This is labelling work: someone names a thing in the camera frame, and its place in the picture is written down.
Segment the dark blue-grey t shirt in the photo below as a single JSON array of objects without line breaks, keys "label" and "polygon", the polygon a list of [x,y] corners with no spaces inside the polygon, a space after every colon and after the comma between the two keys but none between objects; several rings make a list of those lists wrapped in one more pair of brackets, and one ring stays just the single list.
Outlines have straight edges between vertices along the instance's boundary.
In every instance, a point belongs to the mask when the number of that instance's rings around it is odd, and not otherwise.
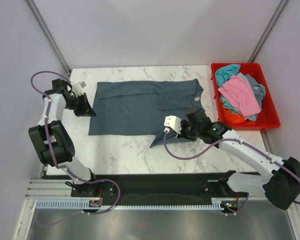
[{"label": "dark blue-grey t shirt", "polygon": [[187,81],[99,82],[90,119],[90,136],[120,135],[155,138],[151,147],[182,143],[171,132],[164,136],[167,116],[186,118],[186,111],[201,107],[204,89],[197,79]]}]

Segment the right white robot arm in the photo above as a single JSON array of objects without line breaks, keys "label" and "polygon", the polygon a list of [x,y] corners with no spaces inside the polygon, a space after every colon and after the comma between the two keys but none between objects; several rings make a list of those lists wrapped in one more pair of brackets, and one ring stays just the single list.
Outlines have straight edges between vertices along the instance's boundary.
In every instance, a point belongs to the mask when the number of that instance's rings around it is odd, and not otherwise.
[{"label": "right white robot arm", "polygon": [[202,108],[192,108],[186,119],[167,117],[169,126],[179,138],[201,139],[209,147],[216,147],[237,157],[258,174],[229,171],[219,191],[225,197],[235,192],[264,196],[279,209],[287,210],[300,195],[300,162],[269,153],[245,140],[222,121],[211,121]]}]

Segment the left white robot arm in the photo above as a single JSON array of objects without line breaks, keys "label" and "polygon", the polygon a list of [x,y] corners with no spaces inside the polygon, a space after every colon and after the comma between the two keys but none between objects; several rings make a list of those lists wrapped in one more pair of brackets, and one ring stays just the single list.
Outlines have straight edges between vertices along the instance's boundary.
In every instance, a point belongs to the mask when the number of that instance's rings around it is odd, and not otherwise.
[{"label": "left white robot arm", "polygon": [[94,181],[92,171],[76,157],[74,143],[62,123],[64,110],[77,117],[95,117],[84,82],[71,84],[62,79],[52,81],[52,89],[42,93],[44,109],[38,124],[28,130],[30,140],[40,162],[64,171],[75,185],[89,197],[96,196],[100,185]]}]

